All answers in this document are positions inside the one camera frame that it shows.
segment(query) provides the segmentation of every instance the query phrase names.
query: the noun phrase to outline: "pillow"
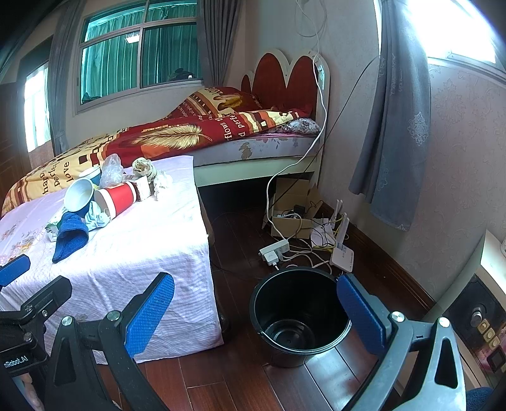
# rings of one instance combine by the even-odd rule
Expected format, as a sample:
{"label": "pillow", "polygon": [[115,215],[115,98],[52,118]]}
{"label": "pillow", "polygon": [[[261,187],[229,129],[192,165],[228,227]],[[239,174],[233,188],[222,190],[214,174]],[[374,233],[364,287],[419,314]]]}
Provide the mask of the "pillow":
{"label": "pillow", "polygon": [[256,111],[262,107],[255,96],[233,87],[204,88],[194,92],[165,118],[192,115],[232,114],[238,111]]}
{"label": "pillow", "polygon": [[320,133],[321,127],[310,118],[298,118],[281,126],[266,131],[266,134],[300,134],[303,136],[316,136]]}

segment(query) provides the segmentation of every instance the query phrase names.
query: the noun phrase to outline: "black bucket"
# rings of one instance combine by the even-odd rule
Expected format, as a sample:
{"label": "black bucket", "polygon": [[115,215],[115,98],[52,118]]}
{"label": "black bucket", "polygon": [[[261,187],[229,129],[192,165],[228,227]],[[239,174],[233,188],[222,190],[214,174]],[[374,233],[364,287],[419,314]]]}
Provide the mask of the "black bucket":
{"label": "black bucket", "polygon": [[339,302],[336,278],[292,267],[264,278],[253,291],[249,316],[267,344],[270,363],[296,367],[335,347],[351,322]]}

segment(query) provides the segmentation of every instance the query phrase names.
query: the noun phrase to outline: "window sill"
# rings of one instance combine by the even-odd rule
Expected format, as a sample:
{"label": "window sill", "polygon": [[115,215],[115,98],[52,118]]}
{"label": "window sill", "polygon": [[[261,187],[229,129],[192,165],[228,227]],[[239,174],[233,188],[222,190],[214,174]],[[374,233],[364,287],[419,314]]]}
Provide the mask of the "window sill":
{"label": "window sill", "polygon": [[428,57],[427,62],[429,64],[434,64],[436,66],[473,71],[475,74],[480,75],[481,77],[489,81],[497,83],[500,86],[503,87],[506,86],[506,73],[494,67],[488,66],[487,64],[483,64],[483,66],[478,66],[477,64],[471,64],[452,58],[442,59],[435,57]]}
{"label": "window sill", "polygon": [[147,94],[147,93],[153,93],[153,92],[156,92],[156,91],[159,91],[162,89],[180,89],[182,87],[192,87],[193,88],[193,87],[203,86],[203,85],[204,85],[204,82],[202,79],[195,79],[195,80],[172,81],[171,83],[161,83],[161,84],[156,84],[153,86],[148,86],[148,87],[143,87],[143,88],[135,87],[133,89],[124,90],[119,93],[114,93],[114,94],[110,94],[105,97],[101,97],[99,99],[90,101],[85,104],[79,104],[79,102],[77,102],[77,107],[76,107],[75,113],[81,114],[81,113],[84,113],[85,111],[101,107],[101,106],[103,106],[105,104],[109,104],[113,101],[119,101],[119,100],[122,100],[125,98],[129,98],[134,95],[137,96],[137,95],[142,95],[142,94]]}

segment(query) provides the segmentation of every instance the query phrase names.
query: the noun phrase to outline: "green curtain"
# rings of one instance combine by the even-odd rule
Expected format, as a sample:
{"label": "green curtain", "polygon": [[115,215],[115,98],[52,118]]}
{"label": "green curtain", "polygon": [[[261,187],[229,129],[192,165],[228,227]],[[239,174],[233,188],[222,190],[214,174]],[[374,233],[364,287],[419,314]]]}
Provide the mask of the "green curtain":
{"label": "green curtain", "polygon": [[196,24],[181,24],[144,31],[142,86],[177,80],[176,70],[200,78]]}
{"label": "green curtain", "polygon": [[[197,5],[156,7],[151,2],[146,21],[196,17]],[[174,80],[182,68],[200,78],[196,24],[171,25],[147,29],[143,34],[143,87]]]}
{"label": "green curtain", "polygon": [[118,16],[113,19],[107,20],[105,23],[98,24],[93,27],[88,27],[86,30],[86,41],[92,40],[95,37],[110,33],[120,28],[133,26],[134,24],[142,23],[142,15],[144,10],[128,13],[123,16]]}
{"label": "green curtain", "polygon": [[174,4],[157,7],[156,3],[151,1],[146,21],[177,19],[181,17],[197,17],[197,4]]}
{"label": "green curtain", "polygon": [[122,34],[84,49],[82,102],[136,87],[138,47],[138,42],[129,44]]}
{"label": "green curtain", "polygon": [[[196,5],[150,8],[146,21],[194,17]],[[143,11],[125,14],[87,30],[87,39],[141,23]],[[125,34],[104,40],[83,51],[81,102],[134,88],[137,85],[139,43],[127,43]],[[158,26],[144,30],[141,86],[176,79],[176,70],[200,78],[196,24]]]}

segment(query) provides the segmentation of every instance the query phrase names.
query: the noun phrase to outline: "red heart-shaped headboard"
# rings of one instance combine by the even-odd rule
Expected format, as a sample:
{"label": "red heart-shaped headboard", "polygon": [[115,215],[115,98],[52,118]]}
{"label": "red heart-shaped headboard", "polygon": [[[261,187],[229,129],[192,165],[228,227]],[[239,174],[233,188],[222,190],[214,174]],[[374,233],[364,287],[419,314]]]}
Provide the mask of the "red heart-shaped headboard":
{"label": "red heart-shaped headboard", "polygon": [[[287,111],[298,108],[310,113],[310,117],[315,119],[318,87],[313,70],[316,71],[316,67],[311,58],[301,56],[291,71],[285,75],[278,58],[272,53],[266,53],[255,70],[253,87],[250,86],[249,77],[245,75],[242,79],[241,90],[253,93],[264,109],[276,107]],[[288,75],[288,86],[286,86],[285,78]]]}

